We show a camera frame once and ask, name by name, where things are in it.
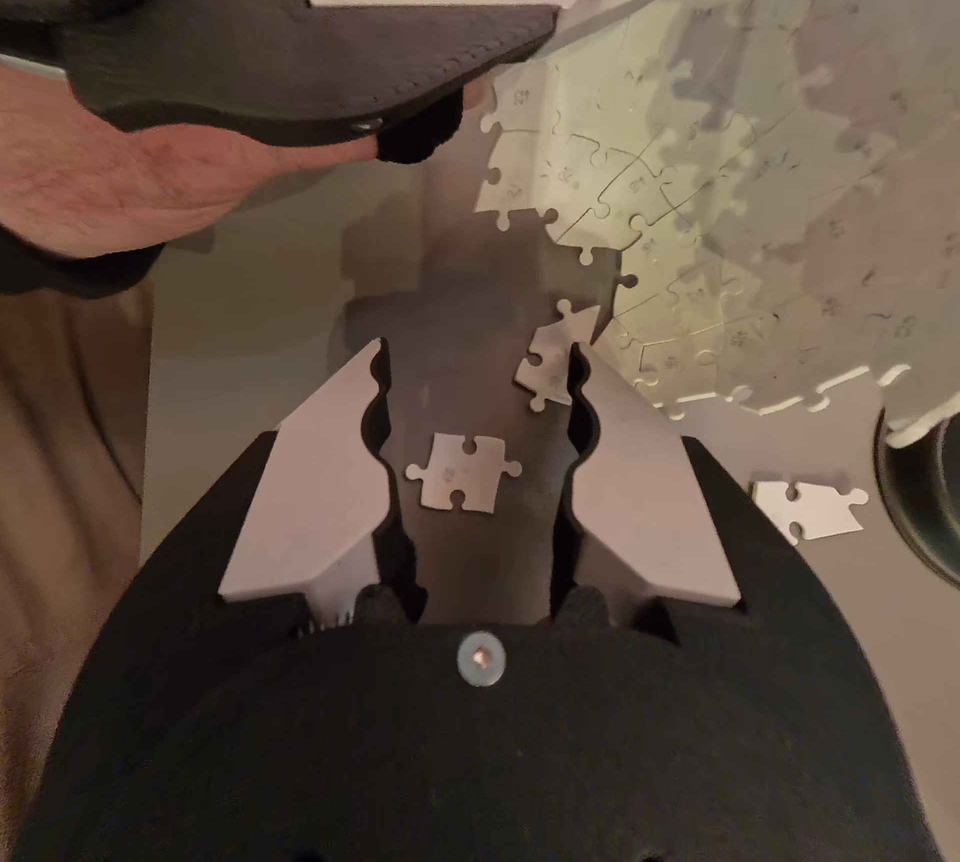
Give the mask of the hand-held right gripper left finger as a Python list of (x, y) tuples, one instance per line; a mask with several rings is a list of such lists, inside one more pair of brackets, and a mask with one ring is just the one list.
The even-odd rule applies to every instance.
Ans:
[(388, 343), (368, 342), (274, 429), (218, 589), (226, 602), (299, 594), (352, 608), (381, 583), (375, 537), (398, 510), (380, 450), (390, 433)]

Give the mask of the person's left hand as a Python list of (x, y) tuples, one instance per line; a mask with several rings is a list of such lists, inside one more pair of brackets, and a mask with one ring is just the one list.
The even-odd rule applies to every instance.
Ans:
[(271, 147), (205, 125), (124, 133), (84, 109), (62, 80), (3, 66), (1, 221), (67, 258), (138, 251), (199, 232), (266, 184), (370, 160), (427, 159), (483, 100), (469, 83), (392, 128), (325, 147)]

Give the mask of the black round container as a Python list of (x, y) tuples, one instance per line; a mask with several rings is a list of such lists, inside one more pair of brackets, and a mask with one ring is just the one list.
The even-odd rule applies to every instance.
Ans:
[(959, 417), (937, 423), (906, 447), (887, 443), (884, 412), (873, 439), (873, 468), (883, 506), (917, 558), (959, 587)]

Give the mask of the white puzzle piece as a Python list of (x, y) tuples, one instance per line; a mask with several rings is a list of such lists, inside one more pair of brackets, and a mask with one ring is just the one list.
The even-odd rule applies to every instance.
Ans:
[(831, 485), (772, 480), (751, 483), (750, 497), (794, 546), (799, 541), (812, 542), (862, 531), (852, 509), (870, 500), (869, 493), (858, 487), (841, 493)]
[(451, 511), (451, 496), (462, 495), (462, 511), (492, 515), (503, 475), (519, 478), (522, 464), (507, 460), (506, 444), (494, 436), (474, 436), (474, 449), (467, 452), (463, 435), (435, 433), (426, 467), (410, 463), (404, 470), (409, 481), (419, 481), (419, 504), (424, 508)]
[(589, 345), (601, 312), (600, 305), (574, 311), (568, 299), (556, 304), (558, 320), (534, 330), (528, 357), (518, 365), (513, 382), (531, 394), (529, 410), (541, 413), (548, 401), (570, 406), (570, 351), (575, 344)]

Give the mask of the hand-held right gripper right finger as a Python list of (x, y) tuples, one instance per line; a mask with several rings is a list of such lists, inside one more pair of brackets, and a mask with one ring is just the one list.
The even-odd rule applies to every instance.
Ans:
[(741, 593), (682, 437), (586, 343), (570, 349), (564, 475), (553, 530), (550, 616), (573, 592), (607, 621), (658, 599), (735, 607)]

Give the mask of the person's tan clothing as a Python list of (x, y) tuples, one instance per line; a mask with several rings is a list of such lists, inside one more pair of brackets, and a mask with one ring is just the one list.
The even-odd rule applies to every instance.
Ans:
[(2, 297), (2, 731), (45, 734), (137, 570), (152, 335), (143, 283)]

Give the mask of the partly built puzzle ball shell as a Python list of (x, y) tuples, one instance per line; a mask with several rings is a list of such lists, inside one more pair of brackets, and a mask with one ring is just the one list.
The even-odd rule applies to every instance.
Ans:
[(890, 446), (958, 411), (958, 0), (583, 0), (494, 82), (476, 201), (583, 265), (654, 407), (817, 412), (859, 376)]

